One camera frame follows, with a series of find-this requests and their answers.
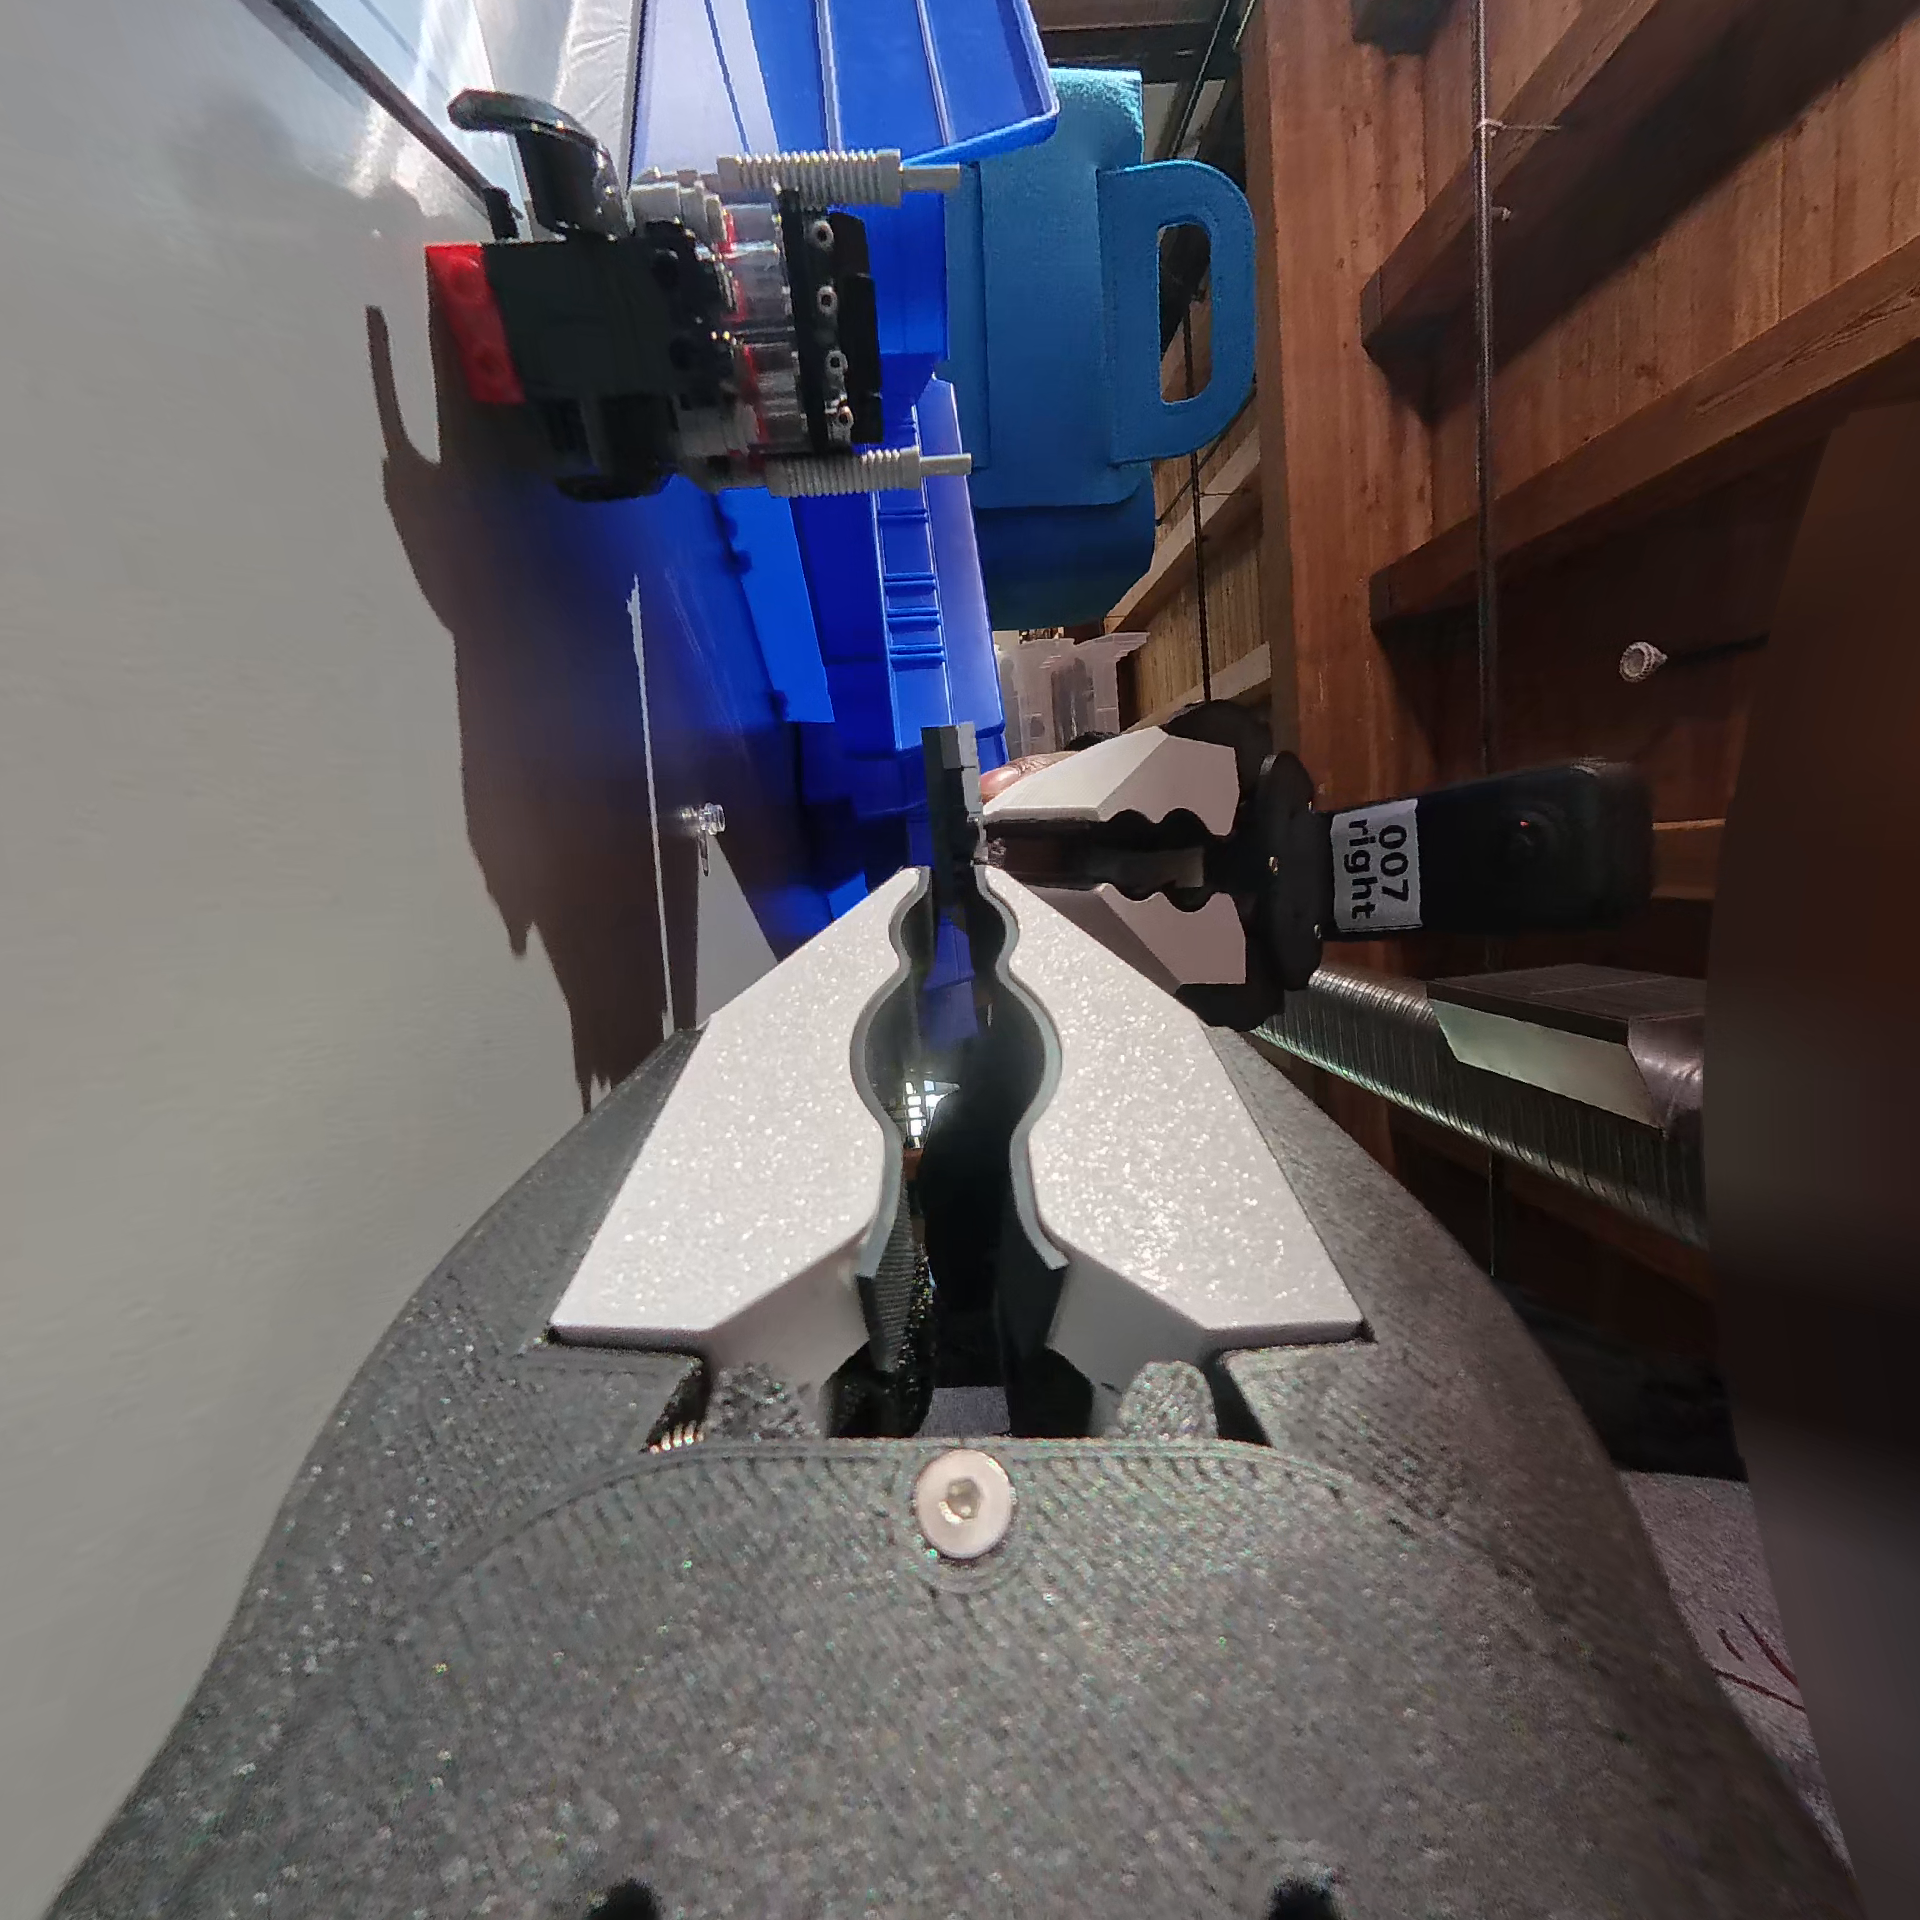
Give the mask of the blue felt bag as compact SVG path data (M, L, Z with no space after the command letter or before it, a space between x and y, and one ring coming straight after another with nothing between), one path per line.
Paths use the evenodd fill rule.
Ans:
M1197 159L1142 159L1142 84L1053 69L1057 119L966 159L945 202L947 364L986 604L996 628L1093 622L1155 555L1152 462L1206 445L1257 356L1243 191ZM1209 236L1209 381L1163 396L1159 234Z

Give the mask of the metal ventilation duct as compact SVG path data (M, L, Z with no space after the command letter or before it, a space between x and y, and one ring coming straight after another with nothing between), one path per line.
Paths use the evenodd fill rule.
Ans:
M1699 984L1546 968L1546 989L1672 985L1675 1011L1460 998L1460 984L1320 968L1253 1039L1703 1251Z

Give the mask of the clear plastic storage box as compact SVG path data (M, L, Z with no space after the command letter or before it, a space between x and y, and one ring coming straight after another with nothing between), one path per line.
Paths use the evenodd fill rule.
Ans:
M1005 756L1060 754L1085 734L1110 736L1139 708L1129 659L1142 632L1097 636L993 632Z

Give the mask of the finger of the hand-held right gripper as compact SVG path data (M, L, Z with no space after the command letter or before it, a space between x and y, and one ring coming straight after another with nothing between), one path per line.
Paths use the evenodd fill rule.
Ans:
M1053 886L1049 906L1199 1021L1252 1024L1247 949L1229 899L1180 908L1166 894L1135 899L1103 881Z
M1122 731L1079 748L983 802L987 829L1077 829L1136 814L1159 824L1176 811L1203 829L1230 829L1239 806L1236 754L1166 729Z

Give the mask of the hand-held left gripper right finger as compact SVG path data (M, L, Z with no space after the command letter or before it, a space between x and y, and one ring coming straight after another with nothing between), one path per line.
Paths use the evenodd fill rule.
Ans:
M1043 1039L1015 1149L1057 1278L1039 1349L1085 1379L1092 1432L1152 1364L1356 1341L1362 1311L1206 1024L1035 888L979 882Z

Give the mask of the blue plastic bin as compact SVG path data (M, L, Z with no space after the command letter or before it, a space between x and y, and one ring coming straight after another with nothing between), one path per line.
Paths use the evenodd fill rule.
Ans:
M807 871L826 916L849 914L900 868L926 868L933 838L926 806L926 729L860 754L837 722L796 722L796 781Z
M719 155L900 152L983 159L1037 144L1057 101L1025 2L643 2L629 172ZM945 372L956 298L936 198L860 211L880 301L885 445L973 448ZM960 476L919 492L709 496L740 572L777 711L892 756L926 729L993 731L993 644Z

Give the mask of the black brick assembly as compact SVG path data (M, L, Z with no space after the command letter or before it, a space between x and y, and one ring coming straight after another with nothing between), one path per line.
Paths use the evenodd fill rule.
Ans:
M927 949L919 984L926 1042L956 1056L987 1035L1005 922L986 886L979 756L970 722L922 731L927 825Z

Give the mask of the toy brick truck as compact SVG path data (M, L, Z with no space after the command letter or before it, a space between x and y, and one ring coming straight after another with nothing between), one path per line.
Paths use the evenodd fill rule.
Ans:
M969 455L882 445L877 285L860 205L952 195L956 164L893 149L717 156L619 184L567 111L459 91L459 132L512 136L545 236L432 245L472 401L523 409L575 499L919 492Z

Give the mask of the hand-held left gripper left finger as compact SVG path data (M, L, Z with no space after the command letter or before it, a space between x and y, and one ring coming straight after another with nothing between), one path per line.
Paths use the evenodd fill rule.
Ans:
M827 1432L913 1432L930 1289L893 1105L917 1064L930 886L900 868L715 1011L545 1332L743 1366Z

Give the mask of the black jacket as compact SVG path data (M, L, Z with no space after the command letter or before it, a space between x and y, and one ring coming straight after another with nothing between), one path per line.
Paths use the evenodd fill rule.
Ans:
M1712 1361L1633 1349L1496 1284L1626 1475L1746 1484L1730 1398Z

